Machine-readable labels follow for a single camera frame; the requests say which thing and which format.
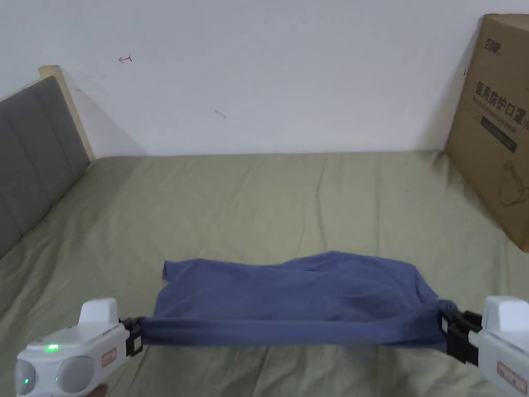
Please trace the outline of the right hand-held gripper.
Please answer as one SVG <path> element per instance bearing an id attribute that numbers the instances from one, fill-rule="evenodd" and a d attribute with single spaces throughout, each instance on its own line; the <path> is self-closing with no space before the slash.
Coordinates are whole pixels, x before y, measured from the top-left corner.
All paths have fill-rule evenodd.
<path id="1" fill-rule="evenodd" d="M 528 396 L 527 301 L 488 296 L 483 316 L 441 309 L 439 326 L 449 356 L 478 367 L 482 376 L 507 396 Z"/>

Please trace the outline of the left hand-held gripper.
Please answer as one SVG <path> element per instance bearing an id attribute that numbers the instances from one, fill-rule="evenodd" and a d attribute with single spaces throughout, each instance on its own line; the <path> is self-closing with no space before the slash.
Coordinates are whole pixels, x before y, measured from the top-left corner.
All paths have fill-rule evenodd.
<path id="1" fill-rule="evenodd" d="M 86 396 L 144 349 L 139 317 L 118 317 L 115 299 L 82 305 L 76 325 L 29 344 L 15 365 L 17 396 Z"/>

